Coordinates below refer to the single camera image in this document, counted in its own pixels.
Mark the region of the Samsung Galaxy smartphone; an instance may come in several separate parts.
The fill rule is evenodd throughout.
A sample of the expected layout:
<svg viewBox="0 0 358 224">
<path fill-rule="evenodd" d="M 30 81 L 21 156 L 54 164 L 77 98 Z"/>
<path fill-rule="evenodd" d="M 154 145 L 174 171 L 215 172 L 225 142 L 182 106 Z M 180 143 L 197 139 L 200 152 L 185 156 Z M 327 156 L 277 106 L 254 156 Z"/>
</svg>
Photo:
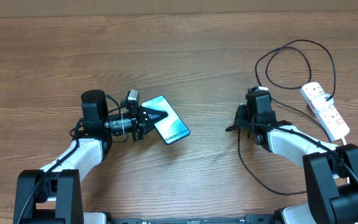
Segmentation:
<svg viewBox="0 0 358 224">
<path fill-rule="evenodd" d="M 167 112 L 168 116 L 154 124 L 166 144 L 173 144 L 190 135 L 190 130 L 167 99 L 160 95 L 141 104 L 143 108 Z"/>
</svg>

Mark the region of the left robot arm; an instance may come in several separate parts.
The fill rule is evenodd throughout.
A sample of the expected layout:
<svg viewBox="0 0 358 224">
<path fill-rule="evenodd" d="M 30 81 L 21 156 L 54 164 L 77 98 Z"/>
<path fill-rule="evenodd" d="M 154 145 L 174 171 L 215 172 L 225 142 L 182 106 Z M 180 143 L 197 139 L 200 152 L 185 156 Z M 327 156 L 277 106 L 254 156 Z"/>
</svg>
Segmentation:
<svg viewBox="0 0 358 224">
<path fill-rule="evenodd" d="M 114 136 L 141 140 L 168 113 L 141 107 L 135 90 L 113 110 L 109 97 L 102 90 L 84 92 L 83 116 L 70 132 L 70 147 L 41 169 L 19 174 L 14 223 L 113 223 L 109 212 L 84 212 L 81 181 L 105 160 Z"/>
</svg>

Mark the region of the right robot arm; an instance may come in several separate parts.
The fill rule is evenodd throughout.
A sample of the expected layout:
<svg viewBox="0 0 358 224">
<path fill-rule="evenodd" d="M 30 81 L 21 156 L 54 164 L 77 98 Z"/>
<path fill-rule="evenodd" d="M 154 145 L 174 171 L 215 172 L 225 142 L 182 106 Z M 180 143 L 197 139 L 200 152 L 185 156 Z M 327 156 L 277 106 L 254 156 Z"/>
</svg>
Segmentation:
<svg viewBox="0 0 358 224">
<path fill-rule="evenodd" d="M 358 147 L 337 146 L 277 121 L 267 90 L 249 89 L 239 105 L 233 130 L 266 151 L 283 156 L 304 171 L 307 201 L 279 208 L 269 215 L 246 215 L 246 223 L 358 223 Z"/>
</svg>

